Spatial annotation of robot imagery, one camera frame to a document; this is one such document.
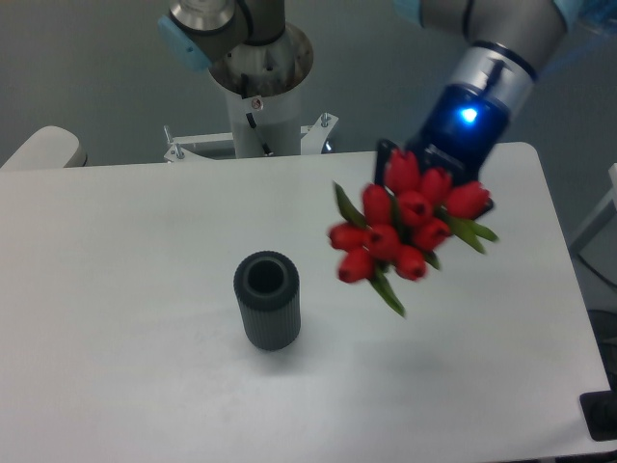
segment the black cylinder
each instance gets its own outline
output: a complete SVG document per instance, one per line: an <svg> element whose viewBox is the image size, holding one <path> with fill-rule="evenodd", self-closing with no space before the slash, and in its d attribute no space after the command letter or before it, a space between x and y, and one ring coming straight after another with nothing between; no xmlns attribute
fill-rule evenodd
<svg viewBox="0 0 617 463"><path fill-rule="evenodd" d="M300 277L293 262L274 251L244 259L233 277L244 331L256 347L279 350L300 332Z"/></svg>

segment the tulip bouquet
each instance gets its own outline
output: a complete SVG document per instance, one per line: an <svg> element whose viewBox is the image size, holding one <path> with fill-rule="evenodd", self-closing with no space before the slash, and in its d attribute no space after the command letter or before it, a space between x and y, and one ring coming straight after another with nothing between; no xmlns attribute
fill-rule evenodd
<svg viewBox="0 0 617 463"><path fill-rule="evenodd" d="M336 183L335 197L345 220L329 231L332 247L346 252L338 278L348 284L368 280L401 316L405 307L386 278L391 267L415 282L426 276L427 263L441 268L435 250L448 237L456 235L483 254L478 238L497 241L490 229L475 222L493 207L480 182L453 187L445 169L421 172L414 154L398 147L378 152L375 180L362 191L363 214Z"/></svg>

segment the cable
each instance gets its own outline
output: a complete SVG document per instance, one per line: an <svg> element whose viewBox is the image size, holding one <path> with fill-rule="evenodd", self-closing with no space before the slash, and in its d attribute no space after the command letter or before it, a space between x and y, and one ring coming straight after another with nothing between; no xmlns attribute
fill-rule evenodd
<svg viewBox="0 0 617 463"><path fill-rule="evenodd" d="M581 254L577 255L577 259L584 265L584 267L589 270L591 273L596 275L605 285L610 287L613 291L617 292L617 283L611 282L607 277L605 277L602 273L596 270Z"/></svg>

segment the white tabletop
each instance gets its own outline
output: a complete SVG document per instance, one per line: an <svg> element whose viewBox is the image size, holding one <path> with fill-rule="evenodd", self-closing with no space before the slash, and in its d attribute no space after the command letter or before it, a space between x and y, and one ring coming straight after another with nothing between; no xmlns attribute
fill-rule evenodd
<svg viewBox="0 0 617 463"><path fill-rule="evenodd" d="M501 241L451 240L393 279L404 320L335 279L332 181L371 153L0 176L0 461L441 462L615 449L578 396L608 388L540 163L484 172ZM240 261L289 256L302 330L247 340Z"/></svg>

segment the robotic arm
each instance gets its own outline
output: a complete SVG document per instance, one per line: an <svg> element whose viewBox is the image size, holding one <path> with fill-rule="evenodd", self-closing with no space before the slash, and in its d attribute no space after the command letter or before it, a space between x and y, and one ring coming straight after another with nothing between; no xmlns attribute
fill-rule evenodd
<svg viewBox="0 0 617 463"><path fill-rule="evenodd" d="M407 144L423 168L455 184L478 179L583 0L394 0L402 16L462 34L471 44L435 109Z"/></svg>
<svg viewBox="0 0 617 463"><path fill-rule="evenodd" d="M403 17L461 34L470 43L428 120L407 143L422 169L444 167L455 184L478 179L583 2L394 0ZM243 97L279 95L293 87L297 77L292 50L291 60L284 59L284 52L273 59L272 47L285 35L284 0L174 0L159 30L189 68L206 69L228 60L236 88L244 82ZM241 43L264 51L234 63L229 52ZM264 69L274 74L264 75ZM282 87L276 89L273 82Z"/></svg>

